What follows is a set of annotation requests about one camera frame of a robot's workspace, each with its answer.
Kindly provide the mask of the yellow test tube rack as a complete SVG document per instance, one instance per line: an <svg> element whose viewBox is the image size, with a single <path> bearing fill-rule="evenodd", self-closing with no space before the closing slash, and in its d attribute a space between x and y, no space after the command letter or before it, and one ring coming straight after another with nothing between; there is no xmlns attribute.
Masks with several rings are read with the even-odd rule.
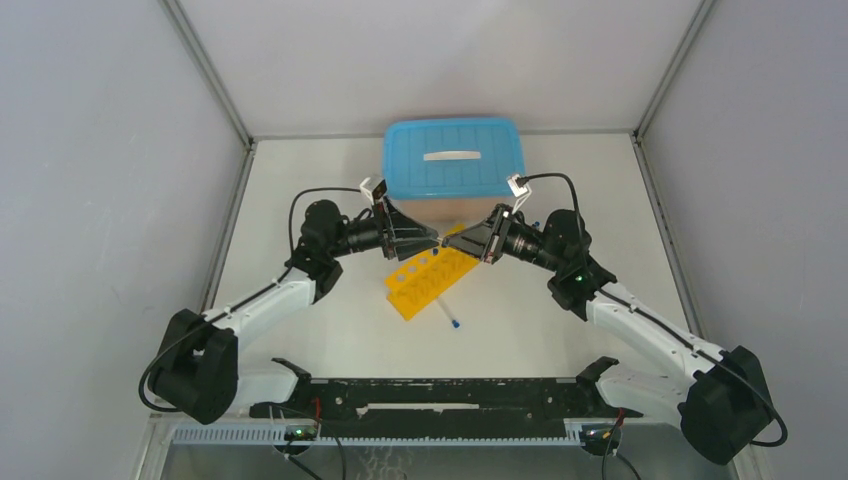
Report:
<svg viewBox="0 0 848 480"><path fill-rule="evenodd" d="M384 279L386 300L404 321L412 320L479 264L450 247L418 253Z"/></svg>

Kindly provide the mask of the blue plastic box lid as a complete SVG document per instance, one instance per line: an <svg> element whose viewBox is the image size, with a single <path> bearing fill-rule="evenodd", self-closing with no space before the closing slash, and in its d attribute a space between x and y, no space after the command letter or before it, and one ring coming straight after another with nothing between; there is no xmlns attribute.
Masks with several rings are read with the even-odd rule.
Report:
<svg viewBox="0 0 848 480"><path fill-rule="evenodd" d="M505 117L396 122L383 136L382 172L398 200L509 197L525 173L521 138Z"/></svg>

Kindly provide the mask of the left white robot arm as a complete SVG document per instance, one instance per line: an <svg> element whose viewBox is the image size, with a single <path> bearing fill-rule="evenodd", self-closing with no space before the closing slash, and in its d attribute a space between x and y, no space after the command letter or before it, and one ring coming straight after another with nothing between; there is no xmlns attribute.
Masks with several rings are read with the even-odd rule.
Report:
<svg viewBox="0 0 848 480"><path fill-rule="evenodd" d="M181 412L203 425L257 404L275 404L290 417L305 414L313 401L311 388L301 383L308 373L281 359L249 364L242 358L246 348L327 296L343 273L340 257L379 249L387 259L406 260L437 244L436 230L387 198L355 218L330 200L312 203L282 274L234 303L171 317L141 374L140 400L153 411Z"/></svg>

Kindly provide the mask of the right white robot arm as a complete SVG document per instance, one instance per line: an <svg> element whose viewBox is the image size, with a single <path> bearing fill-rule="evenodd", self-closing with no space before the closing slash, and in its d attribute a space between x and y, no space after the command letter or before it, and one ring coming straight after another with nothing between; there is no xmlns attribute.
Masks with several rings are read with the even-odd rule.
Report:
<svg viewBox="0 0 848 480"><path fill-rule="evenodd" d="M611 408L677 427L705 459L728 464L752 445L780 446L788 438L758 357L743 346L727 350L677 327L638 300L590 253L579 212L559 209L543 229L499 204L491 215L448 234L445 248L484 263L503 256L552 272L547 288L557 305L621 340L658 368L640 372L603 357L590 365L578 402L592 416Z"/></svg>

